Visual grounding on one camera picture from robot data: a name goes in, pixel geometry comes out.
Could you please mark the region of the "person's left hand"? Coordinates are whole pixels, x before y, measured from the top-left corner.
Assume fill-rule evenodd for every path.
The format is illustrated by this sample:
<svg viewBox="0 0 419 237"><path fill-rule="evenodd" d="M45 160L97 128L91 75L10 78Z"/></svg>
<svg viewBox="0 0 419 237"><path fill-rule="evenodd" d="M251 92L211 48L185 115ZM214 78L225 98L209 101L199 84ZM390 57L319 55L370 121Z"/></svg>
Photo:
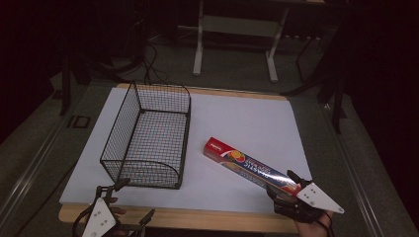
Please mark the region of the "person's left hand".
<svg viewBox="0 0 419 237"><path fill-rule="evenodd" d="M116 218L120 218L122 215L126 214L126 210L116 206L116 202L118 201L118 199L116 197L111 197L110 198L110 209L113 212L113 214L116 216ZM125 230L121 230L119 228L114 228L111 232L110 232L110 237L125 237L127 235L127 231Z"/></svg>

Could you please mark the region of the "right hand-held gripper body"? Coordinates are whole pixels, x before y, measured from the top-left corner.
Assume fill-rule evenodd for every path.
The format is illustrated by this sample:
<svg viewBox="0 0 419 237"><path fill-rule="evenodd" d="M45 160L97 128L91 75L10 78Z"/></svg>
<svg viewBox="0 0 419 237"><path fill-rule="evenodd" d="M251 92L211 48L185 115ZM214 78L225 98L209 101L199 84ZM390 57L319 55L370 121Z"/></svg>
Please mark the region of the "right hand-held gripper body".
<svg viewBox="0 0 419 237"><path fill-rule="evenodd" d="M274 212L302 223L313 223L326 211L343 214L345 209L315 183L294 194L275 192L283 200L274 204Z"/></svg>

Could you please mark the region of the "white table mat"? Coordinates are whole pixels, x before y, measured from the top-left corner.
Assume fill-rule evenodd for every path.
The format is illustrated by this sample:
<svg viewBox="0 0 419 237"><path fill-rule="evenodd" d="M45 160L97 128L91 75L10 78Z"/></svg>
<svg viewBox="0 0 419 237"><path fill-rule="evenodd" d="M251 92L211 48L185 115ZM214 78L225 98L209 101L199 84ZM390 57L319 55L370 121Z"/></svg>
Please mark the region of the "white table mat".
<svg viewBox="0 0 419 237"><path fill-rule="evenodd" d="M288 101L193 94L181 188L124 187L117 192L118 204L271 213L264 189L204 155L212 137L278 171L311 178Z"/></svg>

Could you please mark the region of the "white metal desk frame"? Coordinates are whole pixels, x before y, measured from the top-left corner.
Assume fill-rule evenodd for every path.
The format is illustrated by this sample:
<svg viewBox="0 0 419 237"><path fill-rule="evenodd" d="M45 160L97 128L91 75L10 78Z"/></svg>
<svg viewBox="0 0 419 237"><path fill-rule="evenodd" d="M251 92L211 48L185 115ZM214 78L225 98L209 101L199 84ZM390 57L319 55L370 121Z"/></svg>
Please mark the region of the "white metal desk frame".
<svg viewBox="0 0 419 237"><path fill-rule="evenodd" d="M200 76L202 73L204 32L265 37L271 38L273 40L270 49L265 51L265 58L270 80L272 83L277 83L279 81L279 77L277 74L274 56L282 36L289 10L289 8L284 8L280 14L280 19L277 22L221 17L206 15L205 1L200 0L198 16L198 39L193 66L193 74L195 76Z"/></svg>

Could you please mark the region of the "red blue plastic wrap box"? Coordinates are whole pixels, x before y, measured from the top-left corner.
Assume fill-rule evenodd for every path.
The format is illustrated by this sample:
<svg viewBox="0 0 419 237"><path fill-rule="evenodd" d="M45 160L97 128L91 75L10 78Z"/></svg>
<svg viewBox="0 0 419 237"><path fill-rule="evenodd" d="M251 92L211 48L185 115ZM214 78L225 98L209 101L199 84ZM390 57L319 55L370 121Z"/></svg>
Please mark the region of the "red blue plastic wrap box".
<svg viewBox="0 0 419 237"><path fill-rule="evenodd" d="M301 190L301 185L289 176L214 137L207 141L204 155L257 186L274 190L284 198L295 197Z"/></svg>

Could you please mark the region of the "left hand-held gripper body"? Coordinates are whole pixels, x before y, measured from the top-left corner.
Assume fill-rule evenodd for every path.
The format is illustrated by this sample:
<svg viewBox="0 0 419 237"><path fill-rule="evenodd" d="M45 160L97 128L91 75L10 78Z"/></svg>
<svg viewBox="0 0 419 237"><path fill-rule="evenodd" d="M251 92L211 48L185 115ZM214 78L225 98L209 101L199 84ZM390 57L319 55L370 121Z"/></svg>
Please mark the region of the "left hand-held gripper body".
<svg viewBox="0 0 419 237"><path fill-rule="evenodd" d="M112 207L113 192L121 187L98 187L94 202L85 209L82 217L87 217L81 237L142 237L146 226L146 218L137 224L122 224L119 213Z"/></svg>

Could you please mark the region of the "person's right hand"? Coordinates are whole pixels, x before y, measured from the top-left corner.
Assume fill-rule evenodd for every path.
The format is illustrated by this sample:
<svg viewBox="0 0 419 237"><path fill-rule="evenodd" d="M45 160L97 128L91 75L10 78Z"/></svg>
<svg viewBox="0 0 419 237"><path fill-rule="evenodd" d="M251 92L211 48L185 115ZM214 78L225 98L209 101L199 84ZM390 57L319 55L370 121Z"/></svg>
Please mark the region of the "person's right hand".
<svg viewBox="0 0 419 237"><path fill-rule="evenodd" d="M324 212L317 222L302 223L294 221L299 237L332 237L332 211Z"/></svg>

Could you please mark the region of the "black metal stand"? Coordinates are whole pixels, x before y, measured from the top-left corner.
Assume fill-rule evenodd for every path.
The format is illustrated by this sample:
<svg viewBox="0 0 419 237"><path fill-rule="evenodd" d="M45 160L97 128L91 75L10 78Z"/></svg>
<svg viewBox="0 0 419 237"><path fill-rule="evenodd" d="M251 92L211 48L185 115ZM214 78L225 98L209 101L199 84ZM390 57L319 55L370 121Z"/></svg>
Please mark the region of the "black metal stand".
<svg viewBox="0 0 419 237"><path fill-rule="evenodd" d="M312 36L307 40L295 60L298 77L302 85L282 92L282 95L292 97L320 86L320 90L316 95L317 102L326 105L330 100L333 100L331 124L338 134L341 133L340 118L343 115L344 76L343 70L339 69L339 66L342 65L342 59L334 55L334 51L336 49L335 38L339 34L340 28L340 23L322 24L316 27L318 35L316 37ZM315 39L319 39L316 50L321 54L321 57L313 71L309 75L304 76L300 60Z"/></svg>

